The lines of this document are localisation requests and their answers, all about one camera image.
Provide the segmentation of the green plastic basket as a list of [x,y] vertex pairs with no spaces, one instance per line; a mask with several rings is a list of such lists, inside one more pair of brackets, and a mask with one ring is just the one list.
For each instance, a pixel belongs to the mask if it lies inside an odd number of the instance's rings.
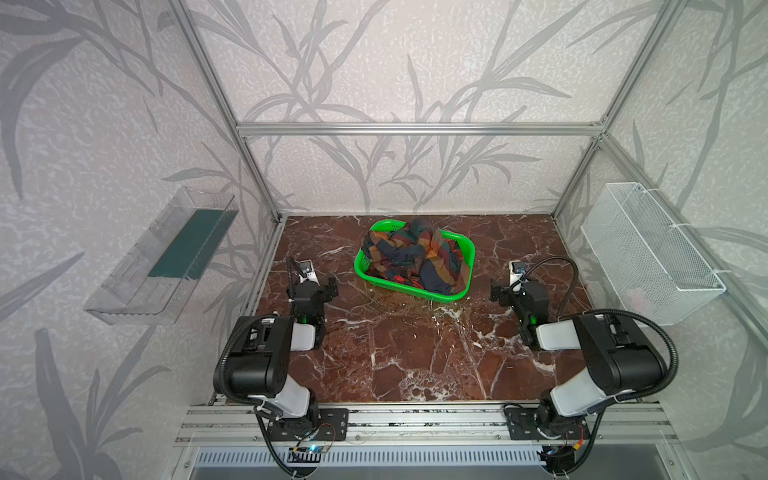
[[[408,222],[408,221],[399,221],[399,220],[385,219],[385,220],[381,220],[381,221],[376,222],[369,230],[373,229],[373,230],[376,230],[376,231],[379,231],[379,230],[382,230],[382,231],[393,231],[393,230],[403,226],[406,222]],[[467,260],[468,260],[468,262],[470,264],[470,267],[471,267],[471,279],[472,279],[473,266],[474,266],[474,261],[475,261],[475,257],[476,257],[476,248],[474,246],[474,243],[468,237],[466,237],[464,235],[453,233],[453,232],[450,232],[450,231],[444,230],[444,229],[440,229],[440,230],[443,231],[443,233],[445,234],[446,237],[448,237],[450,239],[454,239],[454,240],[456,240],[456,241],[458,241],[460,243],[461,249],[464,252],[464,254],[466,255]],[[355,258],[355,261],[354,261],[355,272],[358,274],[358,276],[360,278],[370,282],[371,284],[373,284],[373,285],[375,285],[377,287],[381,287],[381,288],[385,288],[385,289],[389,289],[389,290],[393,290],[393,291],[398,291],[398,292],[406,293],[406,294],[413,295],[413,296],[416,296],[416,297],[419,297],[419,298],[425,298],[425,299],[428,299],[428,300],[437,301],[437,302],[441,302],[441,303],[450,303],[450,302],[453,302],[453,301],[456,301],[456,300],[459,300],[459,299],[463,298],[468,293],[469,288],[470,288],[470,285],[469,285],[469,287],[467,287],[462,293],[457,294],[457,295],[453,295],[453,296],[443,296],[443,295],[432,294],[432,293],[424,292],[422,290],[418,290],[418,289],[415,289],[415,288],[412,288],[412,287],[406,287],[406,286],[402,286],[402,285],[398,285],[398,284],[394,284],[394,283],[385,282],[385,281],[383,281],[383,280],[381,280],[381,279],[379,279],[377,277],[370,276],[370,275],[367,274],[368,266],[369,266],[369,262],[363,257],[363,255],[361,253],[361,247],[360,247],[360,250],[359,250],[359,252],[358,252],[358,254],[357,254],[356,258]]]

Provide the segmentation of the multicolour plaid shirt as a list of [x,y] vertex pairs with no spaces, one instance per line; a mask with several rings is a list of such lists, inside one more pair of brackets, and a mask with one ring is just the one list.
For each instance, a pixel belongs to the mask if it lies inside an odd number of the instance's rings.
[[393,231],[369,230],[361,245],[367,274],[424,292],[453,296],[470,285],[471,267],[460,243],[425,217]]

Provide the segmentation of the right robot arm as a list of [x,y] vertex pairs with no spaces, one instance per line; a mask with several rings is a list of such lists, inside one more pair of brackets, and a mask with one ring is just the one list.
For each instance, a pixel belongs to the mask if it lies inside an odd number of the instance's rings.
[[549,295],[538,281],[493,282],[490,299],[518,317],[523,343],[533,350],[579,350],[585,367],[545,391],[536,408],[507,415],[513,429],[560,438],[586,428],[586,417],[664,390],[679,370],[679,354],[663,328],[634,312],[597,309],[548,320]]

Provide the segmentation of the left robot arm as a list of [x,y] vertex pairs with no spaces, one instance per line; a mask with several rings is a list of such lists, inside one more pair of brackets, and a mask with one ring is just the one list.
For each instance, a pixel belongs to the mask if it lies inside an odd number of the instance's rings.
[[316,396],[290,376],[290,356],[320,349],[326,333],[325,305],[337,295],[333,276],[325,284],[297,281],[288,289],[287,316],[240,317],[214,369],[215,392],[252,405],[265,420],[315,429],[320,419]]

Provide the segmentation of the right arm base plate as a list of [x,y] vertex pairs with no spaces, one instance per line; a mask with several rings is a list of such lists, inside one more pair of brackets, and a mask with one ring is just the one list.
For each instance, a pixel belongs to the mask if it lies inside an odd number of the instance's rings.
[[584,416],[564,417],[553,407],[505,404],[502,414],[511,440],[552,440],[583,443],[591,438]]

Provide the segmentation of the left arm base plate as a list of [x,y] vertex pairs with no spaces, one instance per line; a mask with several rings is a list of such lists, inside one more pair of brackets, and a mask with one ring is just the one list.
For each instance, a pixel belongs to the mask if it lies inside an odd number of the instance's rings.
[[272,441],[313,440],[343,441],[346,439],[350,411],[346,408],[320,408],[300,418],[270,421],[268,437]]

